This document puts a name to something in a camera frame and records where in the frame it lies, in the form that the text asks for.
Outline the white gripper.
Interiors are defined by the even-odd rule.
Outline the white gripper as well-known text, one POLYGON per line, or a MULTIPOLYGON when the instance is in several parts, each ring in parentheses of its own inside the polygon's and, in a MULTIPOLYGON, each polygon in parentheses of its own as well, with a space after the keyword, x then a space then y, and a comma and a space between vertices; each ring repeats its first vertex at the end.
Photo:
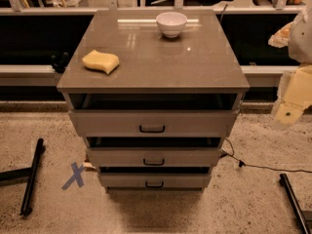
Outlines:
POLYGON ((272 128, 285 130, 295 124, 312 105, 312 65, 301 64, 295 71, 285 71, 272 107, 272 128))

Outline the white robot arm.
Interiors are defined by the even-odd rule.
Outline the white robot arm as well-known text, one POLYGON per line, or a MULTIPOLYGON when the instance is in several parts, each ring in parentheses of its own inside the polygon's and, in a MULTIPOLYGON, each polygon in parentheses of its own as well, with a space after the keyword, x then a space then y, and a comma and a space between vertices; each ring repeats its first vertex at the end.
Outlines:
POLYGON ((287 47, 289 57, 299 63, 295 71, 283 73, 271 111, 272 127, 284 130, 312 105, 312 8, 306 6, 292 22, 272 35, 268 44, 287 47))

